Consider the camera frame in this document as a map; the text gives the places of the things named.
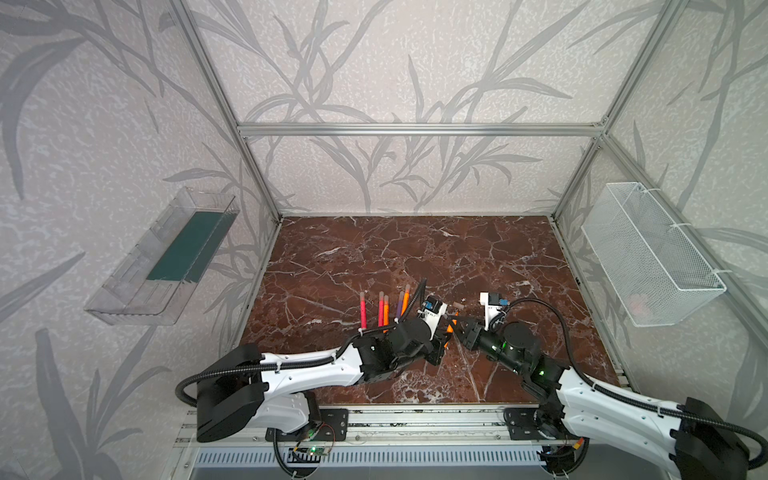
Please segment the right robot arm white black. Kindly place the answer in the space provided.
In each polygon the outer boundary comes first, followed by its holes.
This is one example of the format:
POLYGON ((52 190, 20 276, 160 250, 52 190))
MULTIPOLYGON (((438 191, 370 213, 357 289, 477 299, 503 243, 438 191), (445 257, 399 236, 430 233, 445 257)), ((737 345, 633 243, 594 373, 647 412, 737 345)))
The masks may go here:
POLYGON ((706 403, 639 395, 593 379, 542 353, 520 322, 491 332, 467 317, 453 321, 461 344, 516 373, 539 404, 539 430, 610 444, 677 479, 744 479, 767 462, 760 434, 723 421, 706 403))

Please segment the purple marker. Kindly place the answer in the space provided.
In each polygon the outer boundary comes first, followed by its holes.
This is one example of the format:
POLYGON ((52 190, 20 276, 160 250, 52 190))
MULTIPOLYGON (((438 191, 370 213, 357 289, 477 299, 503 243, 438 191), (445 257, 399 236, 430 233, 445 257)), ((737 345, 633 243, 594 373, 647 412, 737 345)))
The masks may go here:
POLYGON ((395 320, 396 321, 399 321, 399 318, 401 317, 401 314, 402 314, 404 296, 405 296, 405 292, 404 291, 400 291, 399 297, 398 297, 398 302, 397 302, 396 309, 395 309, 395 320))

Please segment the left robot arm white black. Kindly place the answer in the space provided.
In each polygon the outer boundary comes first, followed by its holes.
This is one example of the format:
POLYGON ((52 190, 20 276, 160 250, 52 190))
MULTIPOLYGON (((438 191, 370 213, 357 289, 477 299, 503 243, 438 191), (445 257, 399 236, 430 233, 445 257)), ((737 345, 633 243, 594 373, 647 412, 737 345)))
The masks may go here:
POLYGON ((200 443, 249 424, 293 434, 319 423, 316 389, 389 381, 420 360, 437 365, 452 334, 442 315, 424 311, 329 350, 272 354, 246 344, 181 380, 175 395, 195 409, 200 443))

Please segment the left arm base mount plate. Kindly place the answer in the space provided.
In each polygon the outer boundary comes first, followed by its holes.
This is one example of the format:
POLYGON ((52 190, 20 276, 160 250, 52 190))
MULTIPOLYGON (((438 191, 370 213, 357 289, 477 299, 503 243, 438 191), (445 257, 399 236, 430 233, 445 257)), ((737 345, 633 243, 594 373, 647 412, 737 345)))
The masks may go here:
POLYGON ((309 424, 293 433, 284 433, 273 428, 266 430, 266 440, 272 442, 298 442, 320 441, 333 442, 345 441, 349 427, 350 411, 345 408, 321 408, 320 419, 311 420, 309 424))

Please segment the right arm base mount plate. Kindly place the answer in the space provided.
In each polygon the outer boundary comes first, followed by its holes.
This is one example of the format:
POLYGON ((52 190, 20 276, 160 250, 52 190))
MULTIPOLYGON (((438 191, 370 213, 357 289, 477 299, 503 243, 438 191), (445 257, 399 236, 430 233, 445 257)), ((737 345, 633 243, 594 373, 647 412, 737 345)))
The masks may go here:
POLYGON ((561 443, 575 443, 577 436, 556 427, 547 427, 538 418, 538 407, 524 405, 503 409, 503 423, 511 440, 537 440, 561 443))

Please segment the orange marker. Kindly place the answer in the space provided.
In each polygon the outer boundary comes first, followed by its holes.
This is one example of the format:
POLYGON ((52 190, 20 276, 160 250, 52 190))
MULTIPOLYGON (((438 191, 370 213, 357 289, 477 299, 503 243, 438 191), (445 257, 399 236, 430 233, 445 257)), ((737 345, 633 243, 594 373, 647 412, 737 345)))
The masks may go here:
POLYGON ((389 296, 385 295, 383 298, 383 319, 382 319, 382 326, 388 326, 389 325, 389 296))
POLYGON ((400 302, 400 317, 403 317, 405 315, 405 312, 408 308, 410 293, 411 293, 411 285, 407 284, 405 287, 405 290, 403 291, 403 295, 400 302))

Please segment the pink marker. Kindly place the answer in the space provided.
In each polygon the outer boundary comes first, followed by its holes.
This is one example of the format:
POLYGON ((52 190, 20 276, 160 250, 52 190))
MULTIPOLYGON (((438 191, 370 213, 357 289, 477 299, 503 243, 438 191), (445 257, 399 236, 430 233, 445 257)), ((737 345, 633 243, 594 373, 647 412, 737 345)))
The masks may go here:
POLYGON ((385 294, 383 291, 380 291, 379 297, 378 297, 378 315, 377 315, 378 327, 384 326, 384 310, 385 310, 385 294))
POLYGON ((364 291, 361 291, 359 293, 359 318, 360 318, 360 329, 361 330, 367 329, 367 306, 366 306, 364 291))

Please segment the orange marker diagonal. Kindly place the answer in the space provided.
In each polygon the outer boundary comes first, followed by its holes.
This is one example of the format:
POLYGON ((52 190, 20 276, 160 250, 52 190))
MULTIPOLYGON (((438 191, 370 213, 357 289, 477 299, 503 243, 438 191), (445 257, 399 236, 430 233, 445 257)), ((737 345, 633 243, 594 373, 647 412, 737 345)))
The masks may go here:
POLYGON ((458 315, 459 315, 458 311, 451 312, 446 315, 446 319, 447 319, 446 332, 448 334, 453 334, 456 331, 458 327, 458 315))

